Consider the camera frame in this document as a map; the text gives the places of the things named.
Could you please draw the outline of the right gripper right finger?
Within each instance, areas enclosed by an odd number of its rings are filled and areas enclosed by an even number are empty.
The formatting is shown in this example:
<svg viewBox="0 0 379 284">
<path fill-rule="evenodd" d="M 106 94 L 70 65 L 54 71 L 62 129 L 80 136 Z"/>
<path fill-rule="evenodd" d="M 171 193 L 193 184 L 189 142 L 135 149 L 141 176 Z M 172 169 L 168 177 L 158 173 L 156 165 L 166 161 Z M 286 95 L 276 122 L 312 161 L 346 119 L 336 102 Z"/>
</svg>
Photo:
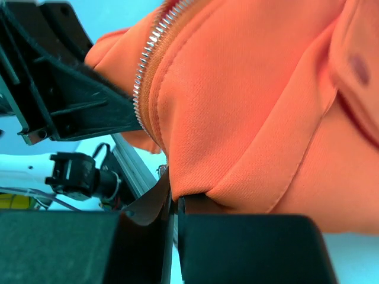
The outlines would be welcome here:
<svg viewBox="0 0 379 284">
<path fill-rule="evenodd" d="M 178 202 L 185 283 L 336 283 L 323 237 L 301 215 L 229 215 L 205 195 Z"/>
</svg>

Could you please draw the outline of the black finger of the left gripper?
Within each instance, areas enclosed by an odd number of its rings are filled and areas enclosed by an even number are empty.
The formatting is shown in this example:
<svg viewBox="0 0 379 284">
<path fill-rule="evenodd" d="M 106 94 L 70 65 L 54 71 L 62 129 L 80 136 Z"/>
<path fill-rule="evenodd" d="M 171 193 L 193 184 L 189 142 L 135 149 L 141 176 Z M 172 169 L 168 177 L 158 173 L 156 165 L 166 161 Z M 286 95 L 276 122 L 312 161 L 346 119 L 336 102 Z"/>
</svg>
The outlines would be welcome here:
<svg viewBox="0 0 379 284">
<path fill-rule="evenodd" d="M 67 2 L 1 2 L 1 115 L 28 145 L 140 129 L 133 101 L 84 60 L 92 47 Z"/>
</svg>

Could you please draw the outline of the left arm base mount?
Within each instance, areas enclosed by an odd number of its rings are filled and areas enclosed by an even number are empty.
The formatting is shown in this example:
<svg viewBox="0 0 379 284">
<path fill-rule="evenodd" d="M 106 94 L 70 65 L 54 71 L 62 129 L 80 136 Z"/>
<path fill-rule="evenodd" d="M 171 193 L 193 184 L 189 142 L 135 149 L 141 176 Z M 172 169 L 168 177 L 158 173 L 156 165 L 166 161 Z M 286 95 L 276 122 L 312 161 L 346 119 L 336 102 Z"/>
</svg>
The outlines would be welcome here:
<svg viewBox="0 0 379 284">
<path fill-rule="evenodd" d="M 120 211 L 137 199 L 137 193 L 108 143 L 99 144 L 92 158 L 95 159 L 102 149 L 105 149 L 105 157 L 100 169 L 95 169 L 92 196 L 99 199 L 99 206 L 104 211 Z"/>
</svg>

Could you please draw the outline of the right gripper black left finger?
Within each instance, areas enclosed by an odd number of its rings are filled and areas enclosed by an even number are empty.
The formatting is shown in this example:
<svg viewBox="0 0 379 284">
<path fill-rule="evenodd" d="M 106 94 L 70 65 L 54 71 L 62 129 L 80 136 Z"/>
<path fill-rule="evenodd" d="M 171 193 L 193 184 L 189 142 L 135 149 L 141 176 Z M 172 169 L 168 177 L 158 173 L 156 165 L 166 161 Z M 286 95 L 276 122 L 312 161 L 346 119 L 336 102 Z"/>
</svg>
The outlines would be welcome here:
<svg viewBox="0 0 379 284">
<path fill-rule="evenodd" d="M 2 283 L 169 283 L 169 175 L 120 212 L 1 211 Z"/>
</svg>

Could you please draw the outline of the orange zip jacket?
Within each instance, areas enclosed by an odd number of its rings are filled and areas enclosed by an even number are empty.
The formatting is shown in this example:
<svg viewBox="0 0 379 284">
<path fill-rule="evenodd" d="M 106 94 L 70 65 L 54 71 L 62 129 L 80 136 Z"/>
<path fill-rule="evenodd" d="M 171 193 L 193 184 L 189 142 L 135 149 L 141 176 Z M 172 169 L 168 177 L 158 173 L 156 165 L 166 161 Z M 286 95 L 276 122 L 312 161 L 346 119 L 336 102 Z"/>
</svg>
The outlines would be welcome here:
<svg viewBox="0 0 379 284">
<path fill-rule="evenodd" d="M 133 97 L 172 197 L 378 233 L 378 2 L 165 1 L 86 64 Z"/>
</svg>

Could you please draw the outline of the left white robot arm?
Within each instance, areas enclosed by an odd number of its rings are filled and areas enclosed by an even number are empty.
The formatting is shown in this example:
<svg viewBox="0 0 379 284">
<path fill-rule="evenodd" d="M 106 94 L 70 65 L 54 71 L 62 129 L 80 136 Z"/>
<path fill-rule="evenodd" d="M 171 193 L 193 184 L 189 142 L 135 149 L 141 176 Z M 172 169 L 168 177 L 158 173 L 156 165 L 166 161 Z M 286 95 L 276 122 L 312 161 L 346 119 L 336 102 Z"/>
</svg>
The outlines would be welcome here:
<svg viewBox="0 0 379 284">
<path fill-rule="evenodd" d="M 140 129 L 125 91 L 85 63 L 92 43 L 67 2 L 1 2 L 1 115 L 14 116 L 33 146 Z M 131 201 L 123 175 L 97 169 L 91 156 L 62 153 L 1 157 L 3 192 L 112 206 Z"/>
</svg>

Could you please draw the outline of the aluminium table edge rail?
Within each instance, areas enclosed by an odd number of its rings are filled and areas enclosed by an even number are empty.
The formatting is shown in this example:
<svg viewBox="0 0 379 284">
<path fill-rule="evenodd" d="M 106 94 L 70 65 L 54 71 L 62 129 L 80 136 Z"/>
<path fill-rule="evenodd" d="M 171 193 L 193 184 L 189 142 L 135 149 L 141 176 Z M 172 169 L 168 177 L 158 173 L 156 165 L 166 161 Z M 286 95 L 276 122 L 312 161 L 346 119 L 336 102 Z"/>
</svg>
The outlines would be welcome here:
<svg viewBox="0 0 379 284">
<path fill-rule="evenodd" d="M 130 184 L 133 195 L 138 199 L 154 187 L 157 180 L 135 149 L 124 140 L 121 134 L 112 134 L 111 136 L 115 142 L 113 154 Z"/>
</svg>

